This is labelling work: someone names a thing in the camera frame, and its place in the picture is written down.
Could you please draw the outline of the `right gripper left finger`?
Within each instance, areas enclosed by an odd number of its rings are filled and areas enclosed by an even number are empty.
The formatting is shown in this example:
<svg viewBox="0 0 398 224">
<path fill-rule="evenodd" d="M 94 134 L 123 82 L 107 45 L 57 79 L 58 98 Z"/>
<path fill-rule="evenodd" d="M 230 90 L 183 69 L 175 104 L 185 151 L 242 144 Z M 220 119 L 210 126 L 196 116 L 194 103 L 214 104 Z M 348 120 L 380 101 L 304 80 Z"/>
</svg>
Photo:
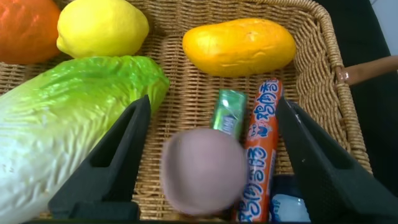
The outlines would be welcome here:
<svg viewBox="0 0 398 224">
<path fill-rule="evenodd" d="M 131 103 L 49 202 L 54 219 L 138 220 L 132 202 L 151 108 Z"/>
</svg>

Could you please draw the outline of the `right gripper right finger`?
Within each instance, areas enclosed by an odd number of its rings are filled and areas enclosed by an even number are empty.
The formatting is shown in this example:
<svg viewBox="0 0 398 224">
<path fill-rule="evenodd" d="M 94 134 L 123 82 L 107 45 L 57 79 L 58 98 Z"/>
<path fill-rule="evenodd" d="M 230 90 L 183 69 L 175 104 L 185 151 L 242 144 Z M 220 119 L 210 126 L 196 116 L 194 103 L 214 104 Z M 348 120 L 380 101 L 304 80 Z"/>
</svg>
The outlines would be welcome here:
<svg viewBox="0 0 398 224">
<path fill-rule="evenodd" d="M 397 197 L 298 104 L 281 98 L 276 117 L 312 222 L 397 222 Z"/>
</svg>

